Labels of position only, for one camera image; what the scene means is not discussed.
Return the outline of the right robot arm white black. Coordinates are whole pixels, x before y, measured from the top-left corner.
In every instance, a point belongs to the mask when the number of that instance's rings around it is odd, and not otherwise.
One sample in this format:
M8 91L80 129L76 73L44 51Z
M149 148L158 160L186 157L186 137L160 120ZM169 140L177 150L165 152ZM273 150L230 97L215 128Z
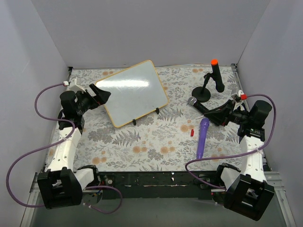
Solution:
M271 104L263 100L256 101L250 111L236 108L235 102L228 100L222 106L204 112L204 116L217 126L226 126L229 122L239 125L241 169L223 163L217 168L214 182L218 187L226 188L225 208L255 221L260 220L275 194L264 174L262 149L265 141L263 125L271 110Z

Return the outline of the yellow framed whiteboard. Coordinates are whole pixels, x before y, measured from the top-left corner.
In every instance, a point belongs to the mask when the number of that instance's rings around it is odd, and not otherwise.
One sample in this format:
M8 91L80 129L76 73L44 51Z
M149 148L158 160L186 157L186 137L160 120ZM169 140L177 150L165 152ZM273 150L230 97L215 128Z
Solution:
M169 103L161 79L151 60L96 81L96 87L111 93L104 104L114 127L155 112Z

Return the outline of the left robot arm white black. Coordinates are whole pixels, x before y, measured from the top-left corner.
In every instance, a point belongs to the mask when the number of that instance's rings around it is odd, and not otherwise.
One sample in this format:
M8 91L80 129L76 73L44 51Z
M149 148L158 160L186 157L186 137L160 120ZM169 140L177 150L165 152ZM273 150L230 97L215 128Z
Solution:
M104 105L111 93L89 86L95 93L72 86L61 93L62 109L58 115L59 140L53 159L45 172L37 177L37 183L44 205L48 209L79 205L86 187L96 189L101 178L95 165L86 165L74 170L73 163L77 145L84 129L83 115Z

